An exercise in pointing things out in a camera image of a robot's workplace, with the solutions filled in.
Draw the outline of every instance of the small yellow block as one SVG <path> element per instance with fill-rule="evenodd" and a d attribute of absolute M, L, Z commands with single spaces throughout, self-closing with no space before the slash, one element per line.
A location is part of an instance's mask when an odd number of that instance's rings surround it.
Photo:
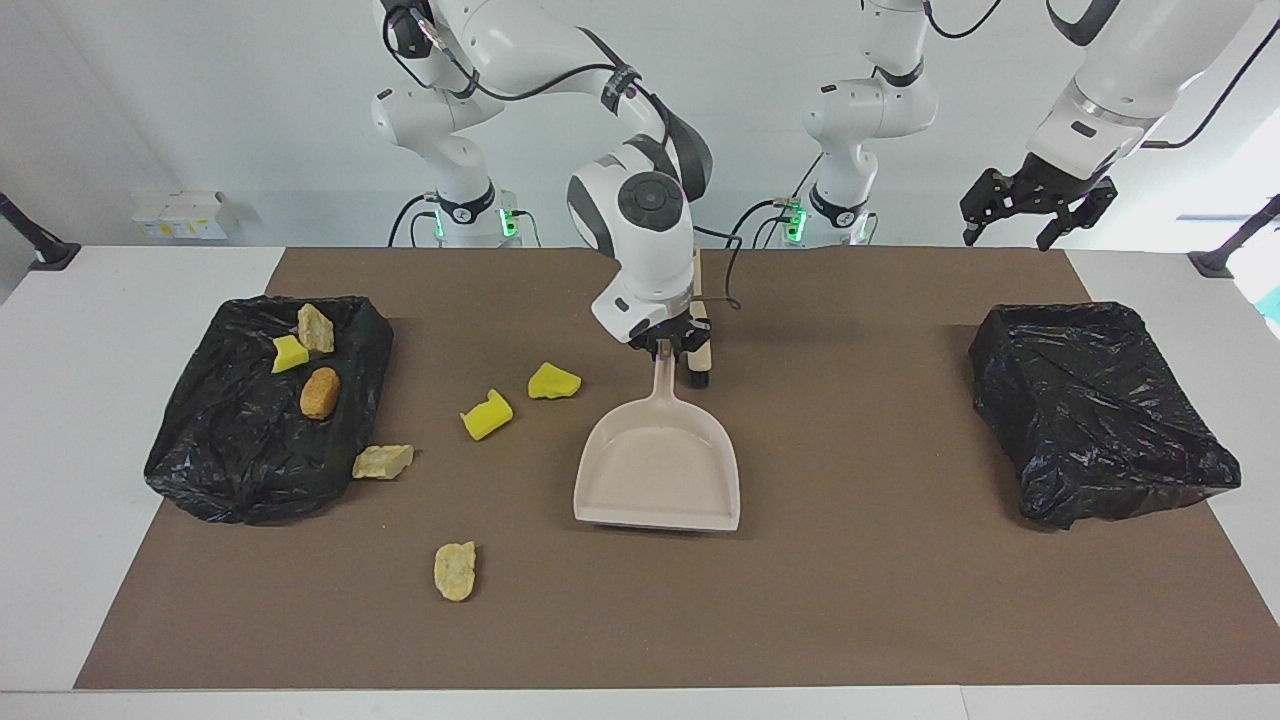
<path fill-rule="evenodd" d="M 582 387 L 582 378 L 561 370 L 550 363 L 543 363 L 541 368 L 529 378 L 529 397 L 554 400 L 557 397 L 573 397 Z"/>
<path fill-rule="evenodd" d="M 283 373 L 298 365 L 306 365 L 311 360 L 307 348 L 302 347 L 298 338 L 291 334 L 278 337 L 273 342 L 275 342 L 275 364 L 271 365 L 273 373 Z"/>
<path fill-rule="evenodd" d="M 498 395 L 495 389 L 489 391 L 488 401 L 476 405 L 470 413 L 460 414 L 462 424 L 466 425 L 467 433 L 471 434 L 471 439 L 477 442 L 509 423 L 515 416 L 516 414 L 511 410 L 507 398 Z"/>

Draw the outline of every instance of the brown mat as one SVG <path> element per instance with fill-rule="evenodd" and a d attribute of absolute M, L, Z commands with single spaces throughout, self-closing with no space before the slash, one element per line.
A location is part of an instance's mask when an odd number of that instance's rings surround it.
<path fill-rule="evenodd" d="M 737 448 L 742 524 L 716 537 L 573 520 L 591 425 L 650 383 L 588 309 L 612 272 L 585 250 L 289 250 L 271 293 L 394 318 L 375 441 L 425 454 L 289 527 L 165 503 L 77 687 L 1280 682 L 1280 630 L 1208 506 L 1020 521 L 965 348 L 997 302 L 1088 300 L 1064 255 L 745 256 L 712 388 L 680 391 Z M 543 360 L 581 395 L 525 398 Z M 517 419 L 474 443 L 457 413 L 490 386 Z M 451 605 L 431 556 L 468 539 L 477 592 Z"/>

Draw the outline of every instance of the crumpled plastic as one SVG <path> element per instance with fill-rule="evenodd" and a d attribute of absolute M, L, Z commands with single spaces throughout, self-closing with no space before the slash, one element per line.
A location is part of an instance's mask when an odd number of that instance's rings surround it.
<path fill-rule="evenodd" d="M 1240 487 L 1239 461 L 1124 305 L 997 305 L 969 359 L 974 407 L 1014 461 L 1029 520 L 1069 529 Z"/>
<path fill-rule="evenodd" d="M 332 355 L 271 374 L 273 340 L 311 302 L 333 320 Z M 378 415 L 394 333 L 367 297 L 224 302 L 174 387 L 147 457 L 146 482 L 210 523 L 261 524 L 317 512 L 347 491 Z M 317 368 L 342 378 L 325 420 L 298 407 Z"/>

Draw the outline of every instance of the food piece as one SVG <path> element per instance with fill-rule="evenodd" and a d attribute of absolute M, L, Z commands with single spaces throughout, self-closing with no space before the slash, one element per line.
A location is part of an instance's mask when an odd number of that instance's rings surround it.
<path fill-rule="evenodd" d="M 338 378 L 338 373 L 333 368 L 320 368 L 311 373 L 307 384 L 302 387 L 298 407 L 307 418 L 324 420 L 338 406 L 339 391 L 342 391 L 342 379 Z"/>
<path fill-rule="evenodd" d="M 298 338 L 291 334 L 278 337 L 271 342 L 275 343 L 275 364 L 271 365 L 273 373 L 283 373 L 298 365 L 306 365 L 311 360 L 311 354 L 307 352 L 307 348 L 302 347 Z"/>
<path fill-rule="evenodd" d="M 449 543 L 435 551 L 435 589 L 445 600 L 462 602 L 476 584 L 476 543 Z"/>
<path fill-rule="evenodd" d="M 311 352 L 333 352 L 333 323 L 310 302 L 298 310 L 298 340 Z"/>
<path fill-rule="evenodd" d="M 375 445 L 366 447 L 356 457 L 356 466 L 351 469 L 351 477 L 357 480 L 362 478 L 394 480 L 412 461 L 412 445 Z"/>
<path fill-rule="evenodd" d="M 573 373 L 561 370 L 550 363 L 543 363 L 541 368 L 534 373 L 534 377 L 529 378 L 529 397 L 538 398 L 557 398 L 557 397 L 573 397 L 577 395 L 579 388 L 582 387 L 582 378 L 575 375 Z"/>
<path fill-rule="evenodd" d="M 507 404 L 507 398 L 498 395 L 498 391 L 490 389 L 488 401 L 476 405 L 470 413 L 463 413 L 460 416 L 462 418 L 462 424 L 467 428 L 467 433 L 471 434 L 471 439 L 479 442 L 489 437 L 489 433 L 509 423 L 516 414 L 511 410 L 511 405 Z"/>

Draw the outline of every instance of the dustpan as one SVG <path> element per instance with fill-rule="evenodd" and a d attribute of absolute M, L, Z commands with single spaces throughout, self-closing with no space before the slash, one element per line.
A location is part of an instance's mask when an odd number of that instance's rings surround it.
<path fill-rule="evenodd" d="M 737 457 L 710 413 L 676 397 L 676 357 L 663 342 L 653 393 L 611 410 L 577 468 L 573 516 L 585 523 L 677 530 L 737 529 Z"/>

